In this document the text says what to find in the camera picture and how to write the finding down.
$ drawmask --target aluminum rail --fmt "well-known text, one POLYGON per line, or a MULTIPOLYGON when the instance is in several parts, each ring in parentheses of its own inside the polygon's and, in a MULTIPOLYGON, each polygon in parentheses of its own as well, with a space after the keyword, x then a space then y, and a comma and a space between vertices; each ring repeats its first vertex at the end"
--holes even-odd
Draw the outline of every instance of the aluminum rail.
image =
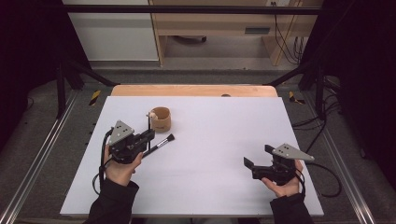
POLYGON ((44 9, 73 13, 181 13, 181 14, 270 14, 323 15, 335 9, 322 7, 237 7, 237 6, 128 6, 128 5, 42 5, 44 9))
MULTIPOLYGON (((311 112, 316 115, 316 110, 313 106, 313 96, 312 93, 303 93, 304 98, 307 99, 307 103, 311 109, 311 112)), ((341 154, 338 151, 337 146, 332 140, 332 136, 329 131, 325 128, 323 132, 323 141, 327 145, 327 150, 329 152, 332 163, 337 174, 340 175, 340 180, 343 184, 346 195, 355 210, 356 216, 358 217, 361 224, 375 224, 375 219, 368 207, 366 201, 361 195, 358 185, 356 184, 352 173, 349 172, 346 163, 344 162, 341 154)))
POLYGON ((47 160, 48 155, 50 154, 53 145, 56 142, 69 114, 73 108, 73 105, 77 99, 78 91, 72 91, 69 99, 68 99, 68 107, 64 111, 64 114, 59 118, 56 119, 49 135, 47 136, 46 140, 44 141, 43 145, 41 146, 40 150, 38 151, 37 155, 35 156, 35 160, 33 161, 32 165, 29 168, 26 176, 22 180, 20 186, 17 189, 17 192, 14 194, 11 202, 8 204, 6 210, 0 216, 0 224, 12 224, 14 223, 15 219, 17 218, 18 213, 21 211, 23 203, 25 202, 27 196, 29 195, 31 189, 35 181, 40 174, 44 163, 47 160))

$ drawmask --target wooden table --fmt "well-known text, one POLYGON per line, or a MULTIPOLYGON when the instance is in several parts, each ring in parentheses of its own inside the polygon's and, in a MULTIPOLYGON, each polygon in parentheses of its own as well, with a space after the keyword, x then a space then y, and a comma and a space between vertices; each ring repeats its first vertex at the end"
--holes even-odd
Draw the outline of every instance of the wooden table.
MULTIPOLYGON (((171 109, 171 133, 176 141, 147 157, 134 175, 133 180, 142 187, 134 201, 134 217, 272 214, 269 202, 274 193, 251 178, 243 158, 270 165, 272 156, 264 152, 264 145, 298 146, 283 101, 273 87, 119 85, 106 99, 61 215, 89 214, 97 198, 91 178, 97 174, 98 148, 108 129, 118 119, 143 132, 147 111, 156 106, 171 109), (224 94, 233 97, 220 97, 224 94)), ((168 134, 156 133, 152 145, 168 134)), ((303 173, 308 211, 312 216, 323 216, 307 169, 303 173)))
POLYGON ((119 85, 111 95, 277 97, 272 86, 252 85, 119 85))

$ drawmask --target black cable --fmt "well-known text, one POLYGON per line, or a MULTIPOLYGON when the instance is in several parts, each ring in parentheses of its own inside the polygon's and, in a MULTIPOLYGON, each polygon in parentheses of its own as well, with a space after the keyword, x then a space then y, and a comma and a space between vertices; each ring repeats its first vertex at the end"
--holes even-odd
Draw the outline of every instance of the black cable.
POLYGON ((112 160, 112 158, 110 157, 110 159, 108 159, 105 163, 103 163, 103 161, 105 159, 105 147, 106 147, 107 138, 113 133, 113 129, 114 128, 111 128, 105 134, 105 138, 103 139, 103 143, 102 143, 102 153, 101 153, 101 158, 100 158, 99 173, 96 176, 94 176, 93 180, 92 180, 93 190, 96 192, 96 194, 99 194, 99 192, 95 188, 96 179, 99 176, 99 188, 102 189, 103 182, 105 181, 106 166, 112 160))
MULTIPOLYGON (((329 107, 327 109, 325 109, 325 114, 326 115, 330 115, 334 111, 334 109, 337 106, 339 106, 339 105, 340 104, 338 102, 332 103, 331 105, 329 105, 329 107)), ((307 119, 307 120, 303 120, 303 121, 299 121, 299 122, 296 122, 294 124, 291 124, 291 127, 293 128, 293 130, 303 130, 303 131, 313 130, 313 129, 316 129, 316 128, 320 127, 322 124, 319 124, 318 126, 315 126, 314 128, 307 128, 307 129, 297 129, 297 127, 305 126, 305 125, 307 125, 309 123, 312 123, 316 119, 318 119, 318 116, 316 116, 316 117, 314 117, 312 119, 307 119)))
POLYGON ((315 136, 315 138, 312 140, 311 144, 309 144, 309 147, 306 149, 305 153, 308 154, 309 150, 311 150, 312 146, 315 144, 315 142, 318 140, 318 138, 320 137, 320 134, 323 132, 324 127, 326 127, 326 122, 327 122, 327 118, 326 116, 324 117, 323 120, 323 126, 320 128, 319 132, 317 133, 317 135, 315 136))
POLYGON ((297 63, 301 62, 301 59, 303 57, 303 45, 304 45, 304 38, 300 37, 300 45, 297 44, 298 42, 298 36, 294 38, 294 45, 293 45, 293 54, 294 57, 297 59, 297 63))
POLYGON ((332 174, 332 175, 335 177, 335 179, 337 180, 337 183, 338 183, 338 190, 337 190, 336 193, 334 193, 334 194, 323 194, 323 193, 321 193, 320 191, 317 190, 317 192, 318 192, 318 194, 319 194, 320 196, 323 196, 323 197, 326 197, 326 198, 335 198, 335 197, 337 197, 338 195, 340 195, 343 186, 342 186, 342 184, 341 184, 340 178, 338 177, 338 175, 335 174, 335 172, 333 172, 331 169, 329 169, 329 168, 327 168, 327 167, 325 167, 325 166, 323 166, 323 165, 320 165, 320 164, 317 164, 317 163, 313 163, 313 162, 306 162, 305 165, 314 165, 314 166, 320 167, 320 168, 322 168, 322 169, 328 171, 330 174, 332 174))
MULTIPOLYGON (((150 117, 149 117, 149 112, 148 112, 148 130, 151 129, 151 122, 150 122, 150 117)), ((151 149, 151 141, 148 141, 148 150, 151 149)))
POLYGON ((295 130, 295 131, 312 131, 312 130, 314 130, 318 127, 321 127, 321 126, 322 126, 322 124, 319 124, 319 125, 311 127, 311 128, 293 128, 293 130, 295 130))
POLYGON ((297 174, 295 174, 298 181, 300 181, 301 186, 303 187, 303 189, 301 190, 301 193, 305 196, 305 176, 303 175, 303 173, 300 170, 296 169, 296 171, 298 171, 298 173, 300 173, 300 175, 303 177, 303 179, 301 179, 297 174))
POLYGON ((331 97, 337 96, 336 94, 330 94, 324 99, 324 103, 326 103, 331 97))
MULTIPOLYGON (((285 50, 283 50, 282 46, 280 45, 279 41, 277 40, 277 32, 278 32, 279 28, 278 28, 278 26, 277 26, 277 18, 276 18, 276 15, 274 15, 274 17, 275 17, 275 41, 276 41, 277 45, 280 47, 280 49, 282 50, 283 55, 285 55, 285 58, 288 60, 288 62, 289 62, 289 63, 292 63, 292 64, 297 64, 297 62, 295 61, 295 59, 294 59, 293 57, 291 57, 291 58, 294 60, 294 62, 291 62, 291 61, 290 61, 290 59, 289 59, 288 55, 286 54, 285 50)), ((286 44, 285 39, 283 38, 282 33, 280 33, 280 36, 281 36, 281 38, 282 38, 282 40, 283 40, 283 42, 284 42, 284 44, 285 44, 286 49, 288 50, 288 52, 289 52, 289 54, 290 54, 290 56, 291 56, 291 53, 290 53, 289 48, 288 48, 288 45, 286 44)))
MULTIPOLYGON (((276 7, 276 2, 271 2, 271 6, 276 7)), ((285 55, 285 57, 286 57, 286 59, 288 60, 289 63, 292 63, 292 64, 299 64, 299 62, 297 62, 297 60, 294 59, 294 58, 293 58, 293 55, 290 53, 290 50, 289 50, 288 45, 287 45, 287 43, 286 43, 286 39, 283 37, 282 33, 280 32, 280 29, 279 29, 279 27, 278 27, 278 25, 277 25, 277 17, 276 17, 276 14, 274 14, 274 18, 275 18, 275 28, 276 28, 276 30, 275 30, 275 40, 276 40, 276 43, 279 45, 280 49, 282 50, 283 54, 285 55), (289 60, 289 57, 288 57, 288 55, 286 54, 285 50, 283 50, 282 46, 279 44, 279 41, 277 40, 277 32, 279 32, 280 37, 281 37, 281 39, 282 39, 282 41, 283 41, 283 44, 285 45, 286 50, 287 50, 288 53, 289 53, 289 56, 294 60, 294 62, 291 62, 291 61, 289 60)))
POLYGON ((341 105, 338 102, 333 103, 332 108, 327 109, 327 115, 330 115, 333 111, 338 110, 339 109, 338 107, 340 107, 340 106, 341 105))

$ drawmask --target wooden edge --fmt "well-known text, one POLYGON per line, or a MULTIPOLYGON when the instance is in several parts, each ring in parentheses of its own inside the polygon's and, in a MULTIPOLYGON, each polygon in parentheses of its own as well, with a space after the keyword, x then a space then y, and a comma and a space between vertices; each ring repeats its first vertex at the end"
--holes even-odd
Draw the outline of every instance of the wooden edge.
MULTIPOLYGON (((148 4, 151 6, 154 5, 153 0, 149 0, 148 4)), ((156 48, 157 48, 158 61, 160 61, 160 66, 163 66, 164 51, 163 51, 163 46, 162 46, 160 37, 158 35, 156 14, 150 13, 150 17, 151 17, 151 23, 152 23, 152 30, 153 30, 154 38, 155 38, 155 44, 156 44, 156 48)))
POLYGON ((254 85, 118 85, 111 96, 277 97, 272 86, 254 85))
POLYGON ((264 42, 267 53, 269 54, 271 65, 277 66, 279 63, 278 59, 282 55, 281 47, 277 44, 274 36, 263 36, 262 41, 264 42))

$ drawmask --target white table surface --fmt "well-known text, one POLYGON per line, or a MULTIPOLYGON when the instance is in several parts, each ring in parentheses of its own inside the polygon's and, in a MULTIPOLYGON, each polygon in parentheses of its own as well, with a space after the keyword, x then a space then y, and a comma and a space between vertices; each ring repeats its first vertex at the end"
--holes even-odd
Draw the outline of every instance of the white table surface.
MULTIPOLYGON (((142 97, 109 96, 61 210, 66 216, 89 214, 97 195, 92 178, 98 172, 105 133, 121 120, 142 133, 147 113, 156 106, 171 110, 172 128, 156 133, 151 146, 170 133, 176 140, 159 148, 136 169, 140 186, 134 200, 137 217, 260 217, 271 215, 275 194, 244 166, 247 157, 270 166, 265 145, 298 147, 279 97, 142 97)), ((304 165, 305 204, 312 216, 323 210, 304 165)))

